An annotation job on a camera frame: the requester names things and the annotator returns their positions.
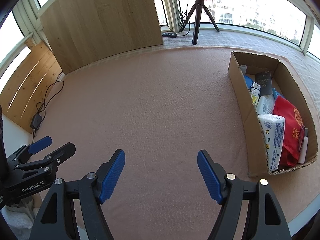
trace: wooden board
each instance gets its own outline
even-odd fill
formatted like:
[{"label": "wooden board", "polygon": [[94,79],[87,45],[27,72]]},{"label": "wooden board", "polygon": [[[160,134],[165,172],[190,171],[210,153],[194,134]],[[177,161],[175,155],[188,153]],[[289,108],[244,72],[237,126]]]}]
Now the wooden board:
[{"label": "wooden board", "polygon": [[30,123],[37,112],[36,103],[44,100],[48,86],[55,82],[61,68],[43,42],[37,46],[29,44],[32,50],[2,90],[0,104],[4,115],[31,133]]},{"label": "wooden board", "polygon": [[64,73],[163,44],[154,0],[55,0],[40,20]]},{"label": "wooden board", "polygon": [[33,41],[33,38],[29,38],[25,41],[25,44],[28,46],[28,48],[33,51],[33,49],[36,47],[36,44]]}]

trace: white wall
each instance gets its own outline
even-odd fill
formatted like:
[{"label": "white wall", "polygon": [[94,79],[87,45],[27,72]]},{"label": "white wall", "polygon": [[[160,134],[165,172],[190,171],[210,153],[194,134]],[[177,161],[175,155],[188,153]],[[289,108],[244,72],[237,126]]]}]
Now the white wall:
[{"label": "white wall", "polygon": [[2,115],[2,119],[4,149],[8,157],[22,145],[28,145],[30,134],[8,119],[4,114]]}]

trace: white towel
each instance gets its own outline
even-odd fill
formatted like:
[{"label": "white towel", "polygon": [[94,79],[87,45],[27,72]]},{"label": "white towel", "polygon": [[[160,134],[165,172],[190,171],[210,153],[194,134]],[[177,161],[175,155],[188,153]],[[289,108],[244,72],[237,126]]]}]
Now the white towel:
[{"label": "white towel", "polygon": [[25,198],[19,204],[4,206],[1,213],[18,240],[28,240],[35,217],[42,203],[39,194]]}]

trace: red bag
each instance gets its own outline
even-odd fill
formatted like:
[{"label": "red bag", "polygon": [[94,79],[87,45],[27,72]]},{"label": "red bag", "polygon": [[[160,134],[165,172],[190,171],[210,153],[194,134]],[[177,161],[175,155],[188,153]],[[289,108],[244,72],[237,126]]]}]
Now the red bag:
[{"label": "red bag", "polygon": [[299,111],[287,99],[277,97],[274,115],[285,118],[284,140],[279,165],[293,167],[297,164],[304,140],[305,127]]}]

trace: power adapter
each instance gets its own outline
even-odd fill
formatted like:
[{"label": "power adapter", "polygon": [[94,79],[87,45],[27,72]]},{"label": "power adapter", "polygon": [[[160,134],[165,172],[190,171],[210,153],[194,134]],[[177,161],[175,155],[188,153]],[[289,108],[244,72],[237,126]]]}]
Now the power adapter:
[{"label": "power adapter", "polygon": [[39,130],[39,127],[40,127],[40,124],[41,124],[41,121],[42,121],[42,116],[39,115],[39,114],[35,114],[32,118],[32,121],[31,121],[31,124],[30,124],[30,127],[36,131]]}]

